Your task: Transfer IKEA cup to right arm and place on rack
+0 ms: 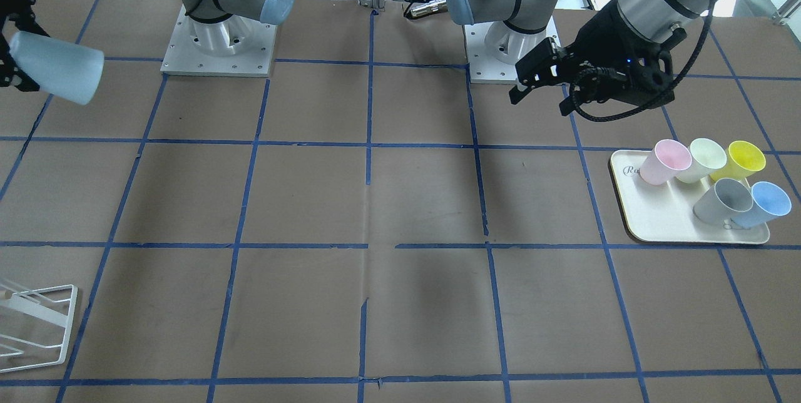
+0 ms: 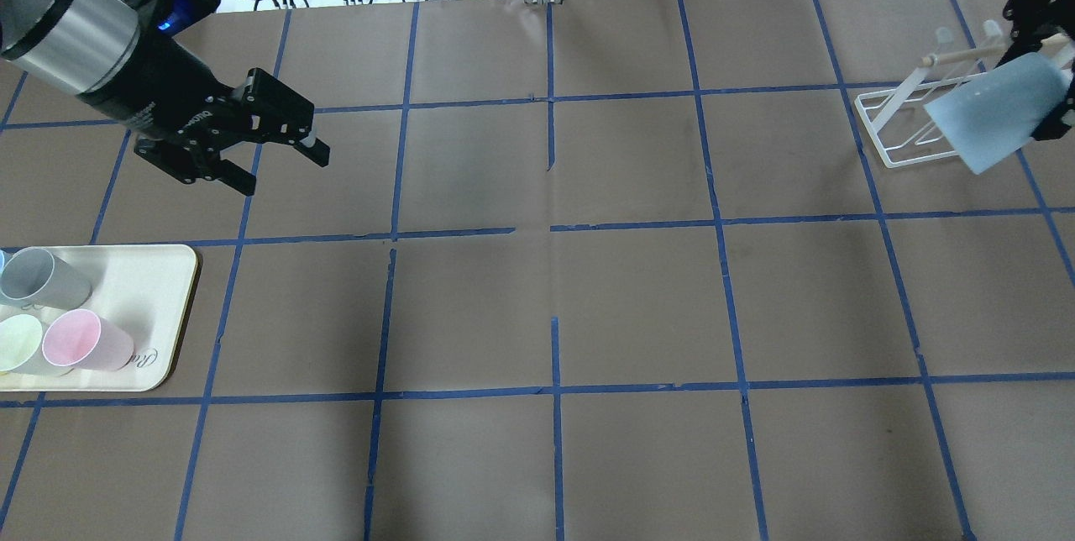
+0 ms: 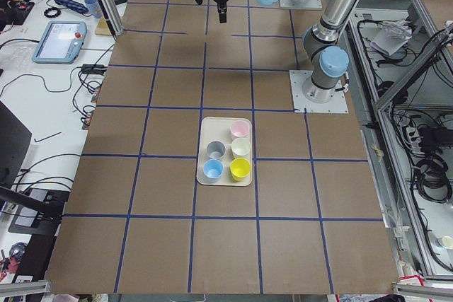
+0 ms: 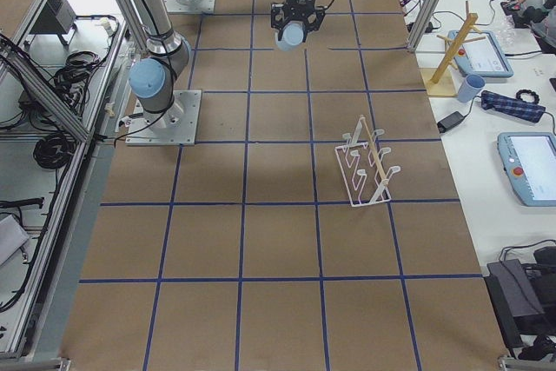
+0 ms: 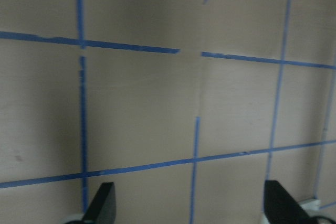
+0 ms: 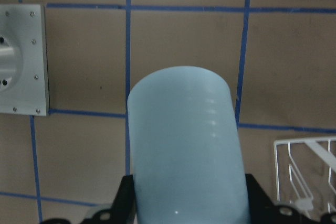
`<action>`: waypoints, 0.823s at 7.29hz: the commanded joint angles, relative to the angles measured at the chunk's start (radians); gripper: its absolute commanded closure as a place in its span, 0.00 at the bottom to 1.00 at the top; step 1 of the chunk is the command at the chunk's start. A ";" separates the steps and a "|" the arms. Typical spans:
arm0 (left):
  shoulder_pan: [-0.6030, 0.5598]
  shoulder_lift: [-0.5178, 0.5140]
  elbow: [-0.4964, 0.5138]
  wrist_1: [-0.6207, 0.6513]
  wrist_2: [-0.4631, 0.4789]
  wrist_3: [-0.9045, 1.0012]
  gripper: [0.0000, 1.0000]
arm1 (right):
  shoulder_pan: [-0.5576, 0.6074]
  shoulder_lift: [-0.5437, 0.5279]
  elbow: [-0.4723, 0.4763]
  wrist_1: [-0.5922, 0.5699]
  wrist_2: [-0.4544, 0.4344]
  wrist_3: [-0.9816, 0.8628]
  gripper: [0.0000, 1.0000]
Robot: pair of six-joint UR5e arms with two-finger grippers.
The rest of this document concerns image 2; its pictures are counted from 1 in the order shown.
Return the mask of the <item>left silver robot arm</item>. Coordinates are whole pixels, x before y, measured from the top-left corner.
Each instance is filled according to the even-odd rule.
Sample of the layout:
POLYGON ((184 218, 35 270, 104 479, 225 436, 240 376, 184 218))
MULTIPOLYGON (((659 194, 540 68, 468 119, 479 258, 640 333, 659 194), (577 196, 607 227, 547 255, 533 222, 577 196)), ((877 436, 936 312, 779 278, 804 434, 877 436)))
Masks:
POLYGON ((252 196, 256 176, 223 155, 242 143, 287 145, 328 165, 306 97, 264 69, 223 84, 176 42, 219 4, 3 0, 3 59, 120 123, 139 157, 184 184, 219 181, 252 196))

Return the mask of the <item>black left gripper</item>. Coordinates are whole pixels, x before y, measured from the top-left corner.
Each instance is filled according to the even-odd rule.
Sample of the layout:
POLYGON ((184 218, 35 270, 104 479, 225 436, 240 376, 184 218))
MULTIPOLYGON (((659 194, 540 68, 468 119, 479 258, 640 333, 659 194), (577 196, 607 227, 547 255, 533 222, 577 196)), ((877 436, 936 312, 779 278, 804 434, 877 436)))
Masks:
POLYGON ((218 181, 252 197, 257 177, 223 152, 241 143, 288 145, 312 163, 331 150, 312 127, 314 105, 262 69, 230 87, 170 37, 142 37, 92 106, 138 136, 139 157, 178 181, 218 181))

